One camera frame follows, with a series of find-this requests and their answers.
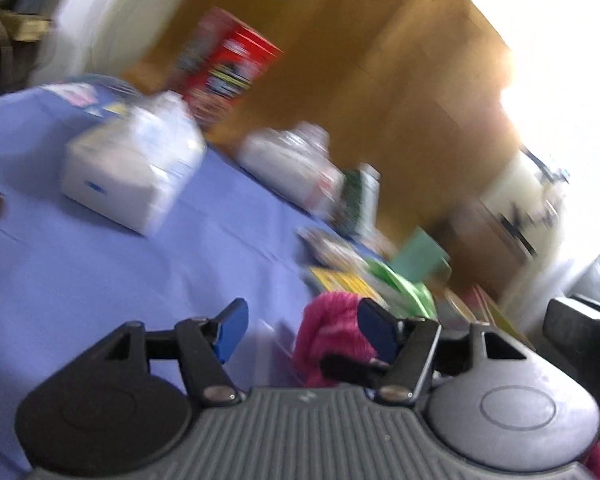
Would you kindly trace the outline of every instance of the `sticker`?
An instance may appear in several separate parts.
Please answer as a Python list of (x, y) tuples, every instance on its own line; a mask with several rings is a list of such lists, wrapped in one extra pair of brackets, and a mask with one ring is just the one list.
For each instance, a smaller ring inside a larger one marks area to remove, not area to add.
[(69, 104), (78, 108), (86, 108), (98, 104), (98, 93), (93, 85), (88, 83), (65, 83), (44, 85), (49, 92), (61, 97)]
[(98, 186), (98, 184), (94, 184), (91, 180), (85, 180), (84, 182), (87, 186), (89, 186), (91, 189), (93, 189), (94, 191), (97, 191), (98, 193), (102, 193), (103, 195), (107, 194), (107, 190), (104, 189), (101, 186)]
[(114, 101), (110, 105), (105, 106), (104, 109), (113, 114), (126, 116), (126, 104), (124, 101)]

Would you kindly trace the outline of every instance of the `ribbed gray surface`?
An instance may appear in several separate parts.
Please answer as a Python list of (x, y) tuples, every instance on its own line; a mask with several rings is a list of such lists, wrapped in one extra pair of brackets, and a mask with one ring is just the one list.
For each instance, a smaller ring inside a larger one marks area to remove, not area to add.
[[(36, 471), (29, 480), (58, 480)], [(259, 388), (206, 411), (169, 456), (116, 480), (507, 479), (440, 447), (407, 409), (379, 406), (361, 388)], [(592, 478), (580, 465), (535, 479)]]

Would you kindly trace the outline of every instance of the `black circular disc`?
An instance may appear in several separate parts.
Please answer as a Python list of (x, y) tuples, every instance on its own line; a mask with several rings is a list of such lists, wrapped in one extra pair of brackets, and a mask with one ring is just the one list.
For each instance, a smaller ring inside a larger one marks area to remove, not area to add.
[(187, 397), (148, 374), (93, 374), (37, 388), (20, 404), (16, 434), (29, 460), (75, 476), (108, 476), (170, 451), (191, 417)]

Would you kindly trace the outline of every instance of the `white box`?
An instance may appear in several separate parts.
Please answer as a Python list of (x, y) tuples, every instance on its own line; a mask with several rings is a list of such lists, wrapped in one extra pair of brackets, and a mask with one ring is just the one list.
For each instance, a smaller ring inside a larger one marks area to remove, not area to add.
[(206, 144), (167, 92), (66, 146), (62, 193), (143, 235), (154, 233), (202, 163)]

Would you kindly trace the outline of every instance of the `red box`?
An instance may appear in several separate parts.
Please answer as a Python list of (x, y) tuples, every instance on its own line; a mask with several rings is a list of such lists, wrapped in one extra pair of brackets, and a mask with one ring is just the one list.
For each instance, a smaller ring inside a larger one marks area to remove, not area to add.
[(200, 128), (224, 119), (281, 51), (222, 9), (211, 9), (183, 53), (169, 88), (182, 95)]

